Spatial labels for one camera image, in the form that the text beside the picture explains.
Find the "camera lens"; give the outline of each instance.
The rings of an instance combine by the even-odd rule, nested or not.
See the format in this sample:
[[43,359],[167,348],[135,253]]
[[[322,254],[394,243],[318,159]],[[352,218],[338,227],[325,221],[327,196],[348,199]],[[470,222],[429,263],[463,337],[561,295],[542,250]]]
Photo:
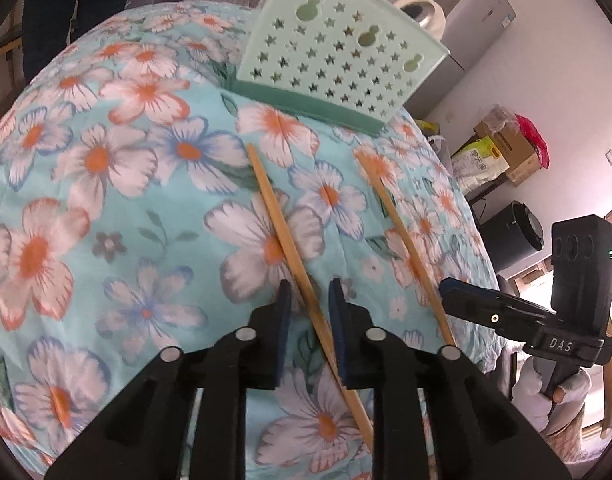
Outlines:
[[569,260],[574,260],[577,258],[577,253],[579,252],[579,242],[577,241],[576,236],[569,236],[566,238],[566,257]]
[[561,256],[561,238],[555,238],[555,241],[552,244],[552,253],[556,258]]
[[585,236],[582,240],[582,255],[585,258],[590,258],[593,255],[593,237]]

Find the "floral tablecloth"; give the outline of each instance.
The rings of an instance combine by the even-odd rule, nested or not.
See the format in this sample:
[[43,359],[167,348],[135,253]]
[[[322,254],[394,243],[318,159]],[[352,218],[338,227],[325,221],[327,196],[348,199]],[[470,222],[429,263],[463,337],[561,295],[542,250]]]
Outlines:
[[[340,277],[408,345],[443,341],[357,152],[374,160],[435,280],[496,285],[464,197],[405,112],[369,137],[224,89],[249,19],[208,2],[118,14],[0,122],[0,433],[35,476],[160,349],[211,346],[290,279],[245,142],[314,283],[326,291]],[[492,368],[503,341],[451,323]],[[298,300],[281,386],[251,392],[248,406],[248,478],[369,477]]]

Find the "wooden chopstick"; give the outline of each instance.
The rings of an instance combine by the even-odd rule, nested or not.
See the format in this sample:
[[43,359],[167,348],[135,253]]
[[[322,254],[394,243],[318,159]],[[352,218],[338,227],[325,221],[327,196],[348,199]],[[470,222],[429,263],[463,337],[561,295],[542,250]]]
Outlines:
[[310,317],[310,322],[312,323],[315,333],[320,340],[324,355],[326,356],[326,360],[333,371],[333,375],[337,381],[337,384],[339,385],[339,389],[341,390],[341,393],[348,404],[348,408],[355,419],[359,431],[362,433],[366,446],[368,446],[368,449],[372,453],[373,432],[371,420],[366,414],[366,410],[364,409],[364,405],[362,404],[357,391],[347,390],[341,383],[341,379],[337,373],[333,335],[328,322],[321,313],[320,301],[315,294],[315,290],[312,288],[312,283],[308,278],[308,274],[306,273],[306,269],[302,263],[300,254],[297,251],[295,241],[292,239],[290,228],[284,219],[282,208],[275,197],[273,187],[268,180],[268,176],[264,170],[262,161],[259,159],[259,155],[257,155],[257,150],[252,144],[247,144],[246,150],[248,152],[248,156],[250,157],[250,162],[253,166],[253,171],[255,172],[255,177],[257,178],[257,183],[259,184],[262,198],[264,199],[264,203],[268,209],[271,222],[275,227],[277,238],[282,250],[284,251],[284,255],[286,256],[288,267],[291,269],[295,282],[297,282],[297,286],[299,287],[302,297],[304,298],[304,303],[306,304],[306,310],[308,312],[308,316]]
[[426,267],[422,263],[419,253],[417,253],[413,240],[411,240],[410,235],[408,234],[408,230],[406,229],[404,222],[401,221],[400,215],[397,213],[397,209],[395,209],[395,206],[388,197],[388,194],[384,189],[384,184],[382,184],[381,179],[375,173],[372,163],[368,157],[366,157],[363,153],[357,153],[356,157],[364,168],[366,175],[368,175],[368,180],[370,181],[371,186],[377,192],[380,200],[382,200],[386,211],[388,211],[390,219],[395,226],[395,231],[398,232],[401,240],[404,242],[404,246],[408,250],[408,254],[410,255],[410,265],[413,267],[413,269],[415,269],[415,272],[419,276],[419,281],[421,282],[422,288],[430,300],[430,304],[433,308],[433,312],[435,313],[435,317],[437,318],[437,322],[439,323],[439,330],[442,332],[444,341],[446,344],[457,346],[455,338],[452,335],[451,327],[448,325],[448,319],[446,318],[442,298],[439,297],[437,288],[435,285],[433,285],[433,282],[426,271]]

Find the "light green plastic basket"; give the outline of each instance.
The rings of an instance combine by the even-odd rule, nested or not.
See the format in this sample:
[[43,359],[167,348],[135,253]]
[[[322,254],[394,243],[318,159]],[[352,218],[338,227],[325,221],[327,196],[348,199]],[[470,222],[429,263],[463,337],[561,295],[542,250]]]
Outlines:
[[231,88],[375,134],[447,55],[387,0],[264,0]]

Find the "cardboard box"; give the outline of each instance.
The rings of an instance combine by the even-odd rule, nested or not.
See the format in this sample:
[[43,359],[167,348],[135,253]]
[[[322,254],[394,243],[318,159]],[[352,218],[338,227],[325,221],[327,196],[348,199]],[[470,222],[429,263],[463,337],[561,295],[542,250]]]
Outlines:
[[493,133],[484,121],[475,126],[474,130],[480,139],[486,136],[493,139],[508,163],[506,176],[515,186],[519,186],[542,167],[534,147],[519,130],[505,125]]

